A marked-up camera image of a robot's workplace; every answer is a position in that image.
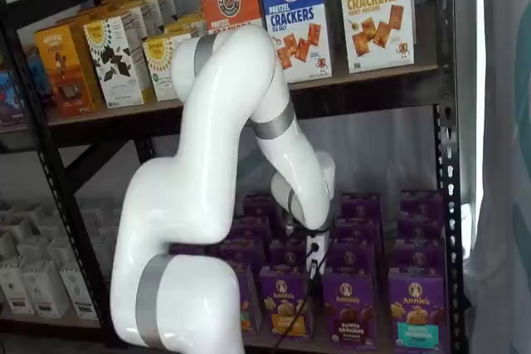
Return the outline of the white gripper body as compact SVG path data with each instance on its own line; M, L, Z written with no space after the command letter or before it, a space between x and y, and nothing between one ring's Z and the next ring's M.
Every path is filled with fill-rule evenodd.
M324 273L330 241L328 231L310 234L306 237L305 268L311 279Z

